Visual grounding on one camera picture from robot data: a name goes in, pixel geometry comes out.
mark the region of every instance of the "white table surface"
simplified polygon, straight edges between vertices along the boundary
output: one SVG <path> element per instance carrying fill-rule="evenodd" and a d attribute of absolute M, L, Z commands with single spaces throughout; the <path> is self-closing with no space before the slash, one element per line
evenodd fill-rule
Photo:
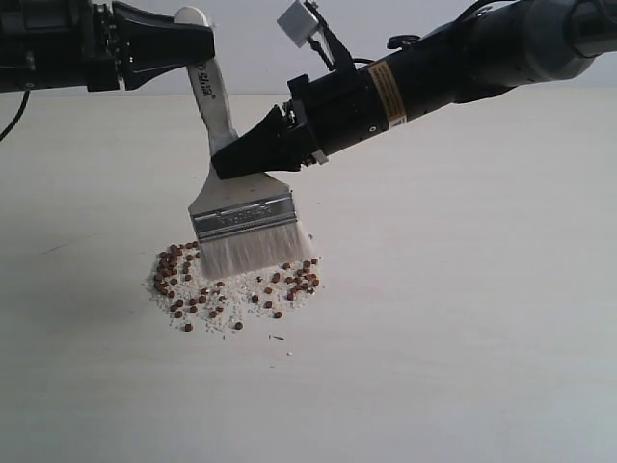
<path fill-rule="evenodd" d="M 233 98 L 238 130 L 284 100 Z M 192 237 L 192 98 L 33 95 L 0 144 L 0 460 L 614 462 L 616 118 L 518 91 L 278 175 L 327 288 L 222 340 L 143 286 Z"/>

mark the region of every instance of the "white wall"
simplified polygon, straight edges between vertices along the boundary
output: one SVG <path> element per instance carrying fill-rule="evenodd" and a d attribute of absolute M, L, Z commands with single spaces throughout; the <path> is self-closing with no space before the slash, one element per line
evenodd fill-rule
<path fill-rule="evenodd" d="M 286 82 L 300 74 L 326 72 L 316 53 L 297 49 L 277 24 L 292 0 L 126 0 L 137 8 L 174 15 L 182 6 L 202 9 L 216 25 L 219 62 L 232 94 L 286 94 Z M 320 12 L 357 57 L 389 53 L 388 38 L 423 35 L 456 17 L 472 0 L 320 0 Z M 617 55 L 604 56 L 574 81 L 551 85 L 613 86 Z M 185 71 L 159 77 L 140 94 L 188 94 Z"/>

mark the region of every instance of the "paint brush handle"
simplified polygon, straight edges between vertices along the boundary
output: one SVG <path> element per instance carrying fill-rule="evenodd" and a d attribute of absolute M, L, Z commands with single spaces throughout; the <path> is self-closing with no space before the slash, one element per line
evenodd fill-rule
<path fill-rule="evenodd" d="M 175 22 L 207 26 L 205 14 L 194 7 L 183 7 L 175 14 Z M 229 98 L 216 55 L 211 60 L 188 66 L 187 72 L 201 118 L 208 131 L 210 157 L 238 138 L 231 122 Z"/>

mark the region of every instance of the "warning label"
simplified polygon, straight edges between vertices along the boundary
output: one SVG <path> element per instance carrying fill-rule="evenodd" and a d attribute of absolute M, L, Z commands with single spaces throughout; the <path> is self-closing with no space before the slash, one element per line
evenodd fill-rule
<path fill-rule="evenodd" d="M 389 128 L 395 128 L 407 122 L 407 113 L 403 98 L 398 91 L 398 85 L 394 80 L 394 75 L 388 63 L 385 61 L 370 65 L 368 73 L 373 79 L 375 88 L 384 105 L 386 117 L 388 118 Z"/>

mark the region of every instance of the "black robot arm segment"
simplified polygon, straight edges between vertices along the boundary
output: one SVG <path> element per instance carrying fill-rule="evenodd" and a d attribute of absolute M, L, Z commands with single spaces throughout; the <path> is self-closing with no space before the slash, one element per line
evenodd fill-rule
<path fill-rule="evenodd" d="M 522 85 L 573 79 L 617 50 L 617 0 L 519 0 L 497 9 L 479 1 L 425 37 L 396 36 L 397 51 L 356 68 L 347 60 L 313 81 L 288 82 L 291 98 L 217 152 L 220 178 L 323 164 L 350 148 L 450 103 L 503 95 Z M 310 2 L 279 20 L 301 46 L 322 32 L 340 42 Z M 290 25 L 296 33 L 290 32 Z"/>
<path fill-rule="evenodd" d="M 213 56 L 210 28 L 122 2 L 0 0 L 0 93 L 135 90 Z"/>

